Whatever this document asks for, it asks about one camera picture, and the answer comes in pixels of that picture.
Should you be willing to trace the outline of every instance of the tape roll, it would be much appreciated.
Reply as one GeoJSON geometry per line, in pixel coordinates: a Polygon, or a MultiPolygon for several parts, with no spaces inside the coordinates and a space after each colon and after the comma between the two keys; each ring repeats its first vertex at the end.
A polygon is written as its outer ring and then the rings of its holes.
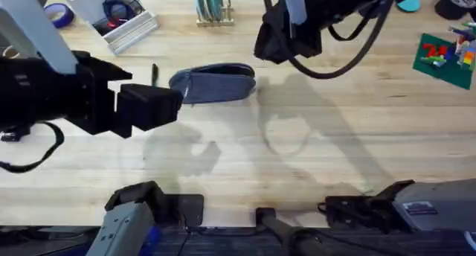
{"type": "Polygon", "coordinates": [[[203,0],[195,0],[196,11],[199,13],[200,19],[208,20],[210,17],[205,13],[203,0]]]}
{"type": "Polygon", "coordinates": [[[74,19],[74,13],[63,3],[54,3],[45,7],[45,13],[53,22],[54,27],[60,29],[70,25],[74,19]]]}
{"type": "Polygon", "coordinates": [[[213,20],[213,15],[211,13],[209,2],[210,2],[210,0],[203,0],[203,8],[205,9],[205,13],[208,16],[208,19],[213,20]]]}
{"type": "Polygon", "coordinates": [[[220,21],[222,19],[222,0],[210,0],[210,9],[215,20],[220,21]]]}

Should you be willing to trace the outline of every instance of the cable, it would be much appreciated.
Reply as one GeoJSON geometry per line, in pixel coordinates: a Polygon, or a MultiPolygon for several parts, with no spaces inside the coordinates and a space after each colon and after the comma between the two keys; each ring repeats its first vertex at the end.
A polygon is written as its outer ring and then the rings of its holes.
{"type": "Polygon", "coordinates": [[[207,233],[204,233],[204,231],[200,231],[200,230],[195,230],[195,232],[204,237],[256,237],[264,233],[265,230],[262,230],[262,231],[255,230],[254,232],[250,234],[211,234],[211,233],[207,234],[207,233]]]}
{"type": "Polygon", "coordinates": [[[185,244],[187,244],[188,238],[191,234],[192,232],[187,230],[187,236],[185,237],[184,242],[181,243],[180,249],[177,252],[177,256],[181,255],[181,252],[184,250],[185,244]]]}
{"type": "MultiPolygon", "coordinates": [[[[271,0],[263,0],[265,3],[266,7],[266,12],[270,13],[271,8],[272,8],[272,2],[271,0]]],[[[293,55],[292,52],[289,50],[289,47],[286,43],[286,39],[284,38],[284,35],[281,33],[279,26],[277,25],[276,21],[276,16],[273,16],[271,20],[271,28],[274,31],[274,34],[277,37],[277,40],[281,46],[281,48],[284,51],[284,54],[288,57],[289,62],[301,73],[308,75],[312,78],[315,79],[320,79],[320,80],[328,80],[332,78],[336,78],[341,76],[342,74],[347,73],[349,70],[354,68],[359,62],[364,59],[364,56],[368,53],[370,48],[372,48],[373,43],[376,41],[377,37],[380,34],[380,30],[382,29],[385,20],[387,19],[387,16],[390,12],[390,9],[392,8],[393,2],[395,0],[386,0],[385,4],[383,5],[382,12],[379,15],[379,19],[377,20],[377,23],[375,27],[373,28],[372,33],[370,34],[367,42],[365,45],[362,47],[362,49],[359,51],[359,53],[354,57],[353,60],[351,60],[346,66],[340,68],[337,71],[331,72],[331,73],[318,73],[313,70],[308,69],[306,66],[301,64],[293,55]]]]}
{"type": "Polygon", "coordinates": [[[357,28],[350,34],[349,37],[342,37],[337,33],[334,28],[334,25],[330,25],[329,30],[330,35],[337,41],[352,41],[354,40],[367,26],[368,22],[372,19],[372,15],[379,9],[380,1],[373,3],[372,7],[367,11],[365,16],[362,18],[361,22],[357,25],[357,28]]]}
{"type": "Polygon", "coordinates": [[[103,2],[103,11],[104,15],[106,16],[107,20],[109,21],[108,26],[111,28],[116,28],[119,25],[129,21],[130,19],[134,18],[138,14],[145,11],[144,7],[142,7],[141,3],[138,0],[132,0],[139,6],[139,13],[136,13],[134,8],[131,5],[131,2],[124,2],[122,0],[104,0],[103,2]],[[115,18],[112,15],[112,8],[114,6],[122,6],[126,10],[126,15],[123,18],[115,18]]]}
{"type": "Polygon", "coordinates": [[[53,146],[46,150],[46,153],[43,155],[43,157],[39,161],[35,161],[34,163],[26,165],[15,165],[0,161],[0,168],[10,173],[26,173],[30,170],[34,170],[36,167],[40,166],[41,163],[43,163],[46,159],[48,159],[54,153],[54,151],[61,146],[62,143],[65,142],[65,135],[62,133],[61,129],[57,125],[52,124],[50,122],[42,122],[40,124],[44,124],[50,127],[53,130],[56,139],[53,146]]]}
{"type": "Polygon", "coordinates": [[[464,238],[466,239],[466,242],[468,242],[468,245],[476,251],[476,242],[473,240],[473,236],[469,231],[464,232],[464,238]]]}
{"type": "Polygon", "coordinates": [[[358,244],[358,243],[354,243],[352,241],[349,241],[349,240],[345,240],[345,239],[341,239],[339,237],[334,237],[330,234],[327,234],[327,233],[324,233],[322,231],[319,231],[317,229],[309,229],[309,228],[304,228],[300,231],[296,231],[295,233],[293,233],[293,235],[290,237],[290,240],[293,241],[293,240],[296,240],[297,237],[305,237],[305,236],[310,236],[310,237],[315,237],[318,239],[318,241],[321,242],[321,239],[319,238],[319,235],[323,236],[323,237],[326,237],[328,239],[331,239],[331,240],[334,240],[334,241],[337,241],[339,243],[343,243],[343,244],[346,244],[348,246],[355,246],[355,247],[358,247],[358,248],[361,248],[361,249],[366,249],[366,250],[370,250],[370,251],[373,251],[373,252],[378,252],[380,254],[383,254],[383,255],[390,255],[390,256],[405,256],[404,254],[401,254],[401,253],[398,253],[398,252],[391,252],[391,251],[388,251],[386,249],[380,249],[380,248],[377,248],[377,247],[374,247],[374,246],[368,246],[368,245],[363,245],[363,244],[358,244]]]}

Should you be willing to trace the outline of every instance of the black strap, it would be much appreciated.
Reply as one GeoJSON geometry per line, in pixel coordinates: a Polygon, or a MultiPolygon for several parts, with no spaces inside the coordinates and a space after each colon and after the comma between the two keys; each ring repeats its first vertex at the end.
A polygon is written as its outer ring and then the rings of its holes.
{"type": "Polygon", "coordinates": [[[61,129],[52,123],[49,122],[42,122],[41,124],[44,124],[48,127],[50,127],[54,131],[54,135],[56,137],[56,141],[54,142],[53,146],[46,151],[45,155],[39,160],[31,164],[23,165],[23,166],[18,166],[14,164],[10,164],[7,162],[0,161],[0,167],[8,172],[11,173],[26,173],[30,170],[35,169],[36,167],[40,166],[41,163],[43,163],[46,159],[48,159],[53,152],[63,143],[65,142],[65,135],[62,133],[61,129]]]}
{"type": "Polygon", "coordinates": [[[379,9],[380,1],[374,3],[372,7],[367,11],[361,22],[357,25],[357,28],[350,34],[349,37],[344,38],[337,33],[333,25],[329,26],[329,33],[337,41],[352,41],[364,30],[367,23],[372,19],[373,14],[379,9]]]}

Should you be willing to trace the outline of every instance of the blue tape roll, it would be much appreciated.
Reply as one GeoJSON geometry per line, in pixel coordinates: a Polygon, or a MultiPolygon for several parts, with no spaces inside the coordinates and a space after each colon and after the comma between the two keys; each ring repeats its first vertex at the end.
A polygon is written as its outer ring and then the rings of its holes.
{"type": "Polygon", "coordinates": [[[54,3],[46,6],[45,13],[56,28],[64,28],[70,25],[74,19],[73,11],[63,3],[54,3]]]}

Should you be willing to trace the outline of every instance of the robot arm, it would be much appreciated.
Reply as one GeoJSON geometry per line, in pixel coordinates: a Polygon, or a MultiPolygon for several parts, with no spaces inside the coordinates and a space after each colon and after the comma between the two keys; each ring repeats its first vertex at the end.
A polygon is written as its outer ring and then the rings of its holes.
{"type": "Polygon", "coordinates": [[[273,63],[288,60],[297,70],[315,79],[336,78],[348,72],[364,58],[376,41],[395,1],[403,0],[279,0],[274,6],[271,0],[264,0],[266,13],[254,55],[273,63]],[[357,10],[365,10],[361,24],[351,37],[339,36],[332,25],[343,21],[357,10]],[[378,20],[364,47],[341,69],[332,73],[317,73],[295,59],[297,55],[309,58],[322,52],[321,30],[329,28],[331,35],[338,41],[348,41],[355,38],[374,16],[378,16],[378,20]]]}

